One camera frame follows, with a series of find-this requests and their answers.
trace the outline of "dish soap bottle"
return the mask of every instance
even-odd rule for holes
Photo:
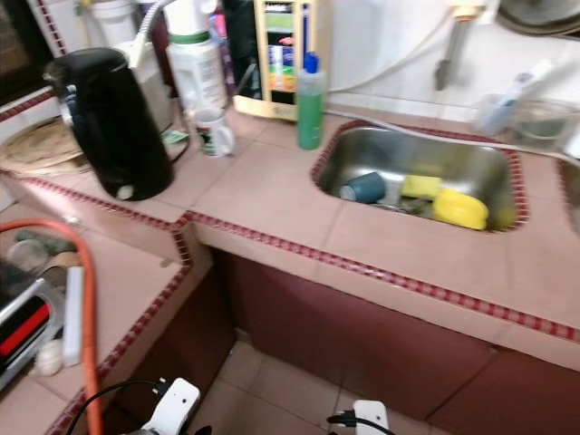
[[[326,73],[318,71],[318,56],[307,53],[298,73],[298,146],[315,150],[320,146]]]

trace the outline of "yellow sponge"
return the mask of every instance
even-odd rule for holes
[[[439,194],[441,178],[423,175],[407,175],[402,185],[401,195],[411,198],[435,198]]]

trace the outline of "pink tiled countertop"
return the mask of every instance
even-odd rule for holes
[[[364,114],[468,132],[455,122]],[[240,145],[234,158],[189,150],[168,190],[122,206],[162,219],[189,210],[207,245],[580,371],[580,236],[554,159],[518,154],[529,218],[492,234],[329,197],[310,176],[324,147],[298,149],[292,124],[232,111],[228,119]],[[347,121],[326,116],[324,143]],[[91,174],[48,182],[116,202]]]
[[[21,204],[14,204],[0,213],[0,222],[24,218],[51,217]],[[136,346],[141,348],[141,353],[126,352],[126,348],[121,350],[120,342],[141,322],[144,313],[159,304],[160,294],[181,273],[182,265],[123,245],[87,228],[76,231],[92,252],[97,274],[97,352],[102,386],[106,386],[125,378],[142,358],[148,348],[142,340]],[[14,234],[15,230],[10,230],[0,236],[3,252],[11,245]],[[113,358],[115,361],[111,359],[114,353],[124,354],[125,359],[113,370],[119,360],[118,357]],[[50,377],[32,372],[22,374],[0,394],[0,434],[61,433],[62,428],[55,422],[63,421],[64,426],[68,426],[70,409],[78,406],[77,401],[82,398],[78,392],[82,387],[81,365],[62,369]],[[23,417],[31,413],[33,418]]]

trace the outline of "stainless steel sink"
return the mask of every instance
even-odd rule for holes
[[[442,187],[480,199],[489,209],[486,230],[511,229],[517,206],[510,165],[500,150],[423,139],[398,131],[359,127],[343,132],[314,178],[325,193],[339,198],[349,179],[379,172],[387,195],[397,196],[407,174],[442,178]],[[430,212],[421,213],[428,217]]]
[[[566,161],[560,162],[560,173],[572,217],[572,226],[580,235],[580,168]]]

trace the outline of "black cable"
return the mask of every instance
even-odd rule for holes
[[[189,142],[189,137],[186,138],[188,143],[185,144],[185,147],[183,147],[183,150],[181,150],[179,152],[179,154],[177,156],[175,156],[172,160],[171,163],[175,163],[176,161],[178,161],[179,159],[181,159],[181,156],[183,156],[183,154],[185,154],[185,151],[187,151],[189,149],[189,145],[191,144]]]
[[[370,421],[370,420],[366,420],[366,419],[359,419],[358,417],[355,417],[352,420],[347,420],[347,422],[353,422],[353,423],[359,423],[359,424],[363,424],[365,426],[369,426],[373,429],[376,429],[382,433],[386,433],[387,435],[395,435],[394,432],[392,432],[391,430],[388,430],[386,428],[384,428],[383,426],[381,426],[380,424],[375,423],[374,421]]]
[[[86,402],[82,405],[82,407],[79,409],[79,411],[74,416],[74,419],[72,420],[71,426],[69,427],[68,431],[66,432],[66,435],[73,435],[74,428],[77,425],[77,423],[79,422],[79,419],[81,418],[82,413],[84,412],[84,410],[87,409],[87,407],[91,404],[92,401],[94,401],[95,399],[101,397],[103,394],[106,394],[108,392],[112,392],[114,390],[118,390],[119,388],[129,387],[131,385],[137,385],[137,384],[152,385],[154,387],[158,387],[160,385],[159,382],[155,382],[155,381],[136,380],[136,381],[125,381],[125,382],[115,383],[114,385],[112,385],[110,387],[107,387],[103,390],[100,390],[96,394],[93,394],[93,396],[91,396],[89,399],[87,399]]]
[[[353,411],[346,411],[343,415],[341,415],[341,414],[334,415],[334,416],[326,419],[326,421],[328,421],[329,423],[332,423],[332,424],[343,424],[346,427],[350,427],[350,428],[355,428],[356,424],[359,423],[359,424],[363,424],[365,426],[369,426],[373,429],[376,429],[382,433],[386,433],[387,435],[395,435],[391,430],[384,428],[383,426],[375,423],[374,421],[355,417]]]

